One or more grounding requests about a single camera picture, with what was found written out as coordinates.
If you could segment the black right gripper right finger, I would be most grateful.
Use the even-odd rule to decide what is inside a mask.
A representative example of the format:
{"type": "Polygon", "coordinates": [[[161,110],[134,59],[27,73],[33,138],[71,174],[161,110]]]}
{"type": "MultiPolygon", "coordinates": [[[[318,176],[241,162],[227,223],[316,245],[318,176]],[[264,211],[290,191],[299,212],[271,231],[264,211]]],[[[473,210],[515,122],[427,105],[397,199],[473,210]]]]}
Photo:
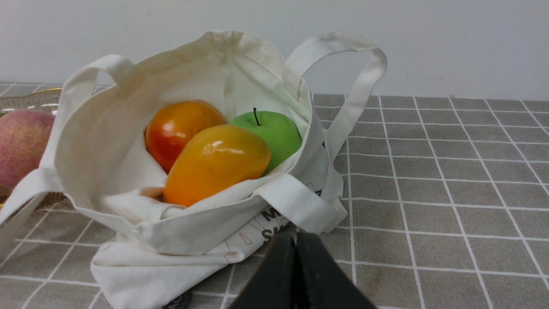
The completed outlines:
{"type": "Polygon", "coordinates": [[[296,235],[296,309],[375,309],[314,233],[296,235]]]}

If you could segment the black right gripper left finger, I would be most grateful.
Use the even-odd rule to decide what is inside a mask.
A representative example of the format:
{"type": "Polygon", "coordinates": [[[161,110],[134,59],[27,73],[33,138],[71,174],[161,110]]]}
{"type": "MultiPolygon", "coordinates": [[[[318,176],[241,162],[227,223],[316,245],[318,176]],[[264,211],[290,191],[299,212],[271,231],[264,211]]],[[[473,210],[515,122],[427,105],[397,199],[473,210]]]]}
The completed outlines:
{"type": "Polygon", "coordinates": [[[294,263],[296,247],[288,233],[272,237],[259,267],[231,309],[293,309],[294,263]]]}

